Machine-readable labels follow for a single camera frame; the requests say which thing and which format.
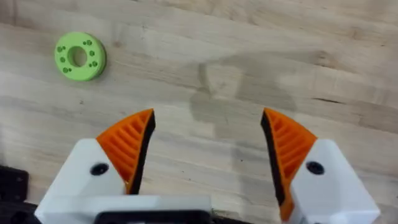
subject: black screw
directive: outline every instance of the black screw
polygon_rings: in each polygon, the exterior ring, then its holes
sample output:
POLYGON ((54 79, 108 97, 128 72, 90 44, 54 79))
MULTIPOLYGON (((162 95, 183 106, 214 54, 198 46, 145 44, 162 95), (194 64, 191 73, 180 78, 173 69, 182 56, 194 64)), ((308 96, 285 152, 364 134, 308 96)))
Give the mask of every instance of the black screw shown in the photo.
POLYGON ((99 164, 95 164, 91 170, 90 173, 92 175, 103 175, 104 173, 106 173, 106 171, 108 171, 109 169, 109 165, 107 165, 106 163, 99 163, 99 164))
POLYGON ((322 175, 325 173, 325 168, 323 168, 323 166, 319 162, 315 161, 308 162, 307 169, 315 175, 322 175))

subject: black plastic part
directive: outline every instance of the black plastic part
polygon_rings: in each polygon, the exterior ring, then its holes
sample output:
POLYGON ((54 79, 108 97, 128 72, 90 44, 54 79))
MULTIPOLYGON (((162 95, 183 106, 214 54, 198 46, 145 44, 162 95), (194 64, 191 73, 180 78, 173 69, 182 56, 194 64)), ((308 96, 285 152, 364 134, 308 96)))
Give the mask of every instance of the black plastic part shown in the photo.
POLYGON ((0 223, 41 224, 34 216, 36 207, 31 203, 0 202, 0 223))
POLYGON ((23 202, 27 197, 29 174, 0 166, 0 202, 23 202))
POLYGON ((129 223, 209 224, 210 221, 211 221, 211 215, 208 212, 200 210, 104 212, 97 215, 94 224, 129 224, 129 223))
POLYGON ((211 224, 250 224, 250 223, 216 216, 216 217, 213 217, 211 224))
POLYGON ((149 140, 150 140, 150 137, 152 136, 152 133, 155 130, 155 127, 156 127, 155 113, 152 112, 152 114, 150 115, 148 124, 144 131, 144 139, 142 140, 142 144, 141 144, 141 150, 139 153, 137 170, 136 170, 136 174, 134 176, 134 180, 132 181, 132 186, 131 186, 131 189, 129 192, 129 194, 131 194, 131 195, 136 195, 139 193, 139 189, 141 186, 141 180, 142 180, 142 174, 144 172, 145 159, 146 159, 147 151, 148 151, 149 140))
POLYGON ((265 113, 262 114, 261 127, 266 135, 267 145, 268 145, 268 155, 271 164, 272 179, 274 181, 275 196, 278 200, 279 206, 281 206, 285 200, 285 192, 282 186, 282 181, 280 179, 280 169, 278 166, 276 151, 274 145, 274 138, 272 137, 271 125, 269 123, 268 117, 265 113))

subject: green washer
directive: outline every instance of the green washer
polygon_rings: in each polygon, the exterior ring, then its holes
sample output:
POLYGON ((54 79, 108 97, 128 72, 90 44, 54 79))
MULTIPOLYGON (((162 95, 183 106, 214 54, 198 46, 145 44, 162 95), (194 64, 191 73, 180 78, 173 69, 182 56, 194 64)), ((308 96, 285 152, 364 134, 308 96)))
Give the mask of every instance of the green washer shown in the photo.
POLYGON ((102 73, 106 64, 106 53, 102 43, 95 37, 82 33, 65 34, 55 46, 55 63, 68 78, 75 81, 88 81, 102 73), (86 63, 78 66, 73 59, 77 48, 86 53, 86 63))

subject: small hole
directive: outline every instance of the small hole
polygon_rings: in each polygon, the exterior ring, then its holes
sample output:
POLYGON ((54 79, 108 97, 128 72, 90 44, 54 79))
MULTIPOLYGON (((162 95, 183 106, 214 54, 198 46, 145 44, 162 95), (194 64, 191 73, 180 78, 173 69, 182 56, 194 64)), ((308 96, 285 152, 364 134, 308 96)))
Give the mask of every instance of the small hole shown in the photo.
POLYGON ((91 170, 90 173, 92 175, 103 175, 104 173, 106 173, 106 171, 108 171, 109 169, 109 165, 107 165, 106 163, 99 163, 99 164, 95 164, 91 170))
POLYGON ((306 165, 307 169, 315 175, 323 175, 325 173, 325 168, 319 162, 310 161, 306 165))
POLYGON ((23 224, 27 220, 26 212, 16 212, 10 219, 10 224, 23 224))

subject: wood grain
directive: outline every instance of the wood grain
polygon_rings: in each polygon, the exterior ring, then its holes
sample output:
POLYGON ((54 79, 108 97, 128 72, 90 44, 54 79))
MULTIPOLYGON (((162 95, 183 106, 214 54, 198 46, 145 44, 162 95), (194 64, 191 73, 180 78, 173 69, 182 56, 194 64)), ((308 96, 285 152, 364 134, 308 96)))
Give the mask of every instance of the wood grain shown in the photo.
POLYGON ((155 108, 143 194, 210 194, 215 210, 279 223, 262 108, 334 139, 397 223, 395 1, 3 0, 0 163, 39 202, 74 143, 155 108), (105 45, 102 76, 63 77, 58 38, 105 45))

